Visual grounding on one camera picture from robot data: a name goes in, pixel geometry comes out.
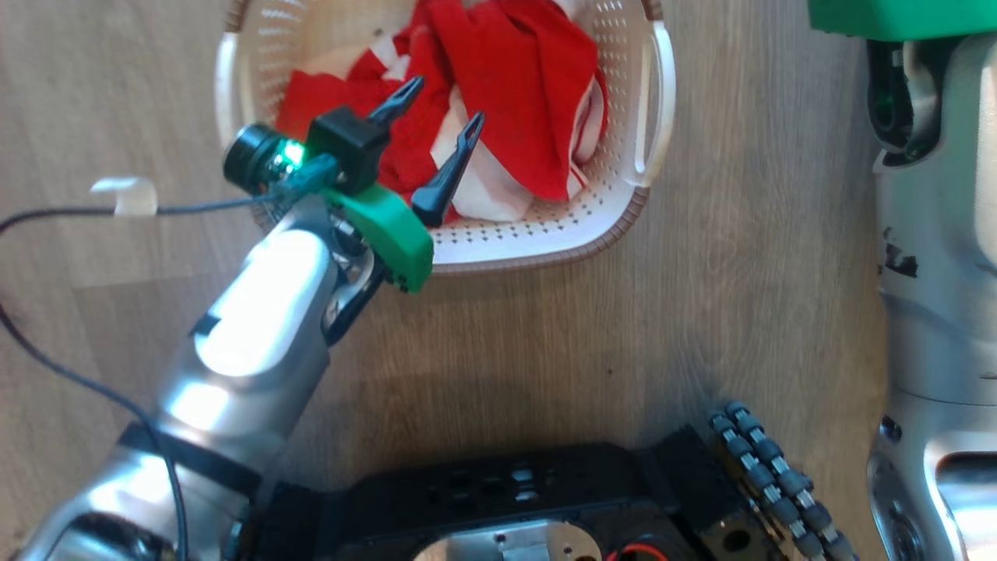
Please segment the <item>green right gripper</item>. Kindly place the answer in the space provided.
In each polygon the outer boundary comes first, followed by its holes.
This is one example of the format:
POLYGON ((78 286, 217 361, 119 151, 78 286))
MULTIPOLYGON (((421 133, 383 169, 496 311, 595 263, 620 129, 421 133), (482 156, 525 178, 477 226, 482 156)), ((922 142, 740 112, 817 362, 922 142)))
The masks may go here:
POLYGON ((996 30, 995 1, 809 1, 812 29, 873 41, 922 41, 996 30))

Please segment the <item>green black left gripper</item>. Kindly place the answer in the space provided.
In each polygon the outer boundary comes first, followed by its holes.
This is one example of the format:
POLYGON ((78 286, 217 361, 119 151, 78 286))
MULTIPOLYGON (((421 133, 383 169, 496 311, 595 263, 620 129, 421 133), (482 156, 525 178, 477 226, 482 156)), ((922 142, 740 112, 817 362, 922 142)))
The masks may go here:
POLYGON ((487 120, 481 111, 470 118, 456 135, 452 155, 432 180, 414 192, 409 207, 402 196, 380 184, 380 164, 391 141, 389 127, 408 113, 424 84, 421 76, 410 78, 368 118, 349 107, 314 118, 305 142, 308 162, 329 156, 337 164, 321 188, 324 201, 366 239, 387 266, 393 284, 409 292, 419 292, 431 276, 434 246, 427 228, 445 223, 487 120))

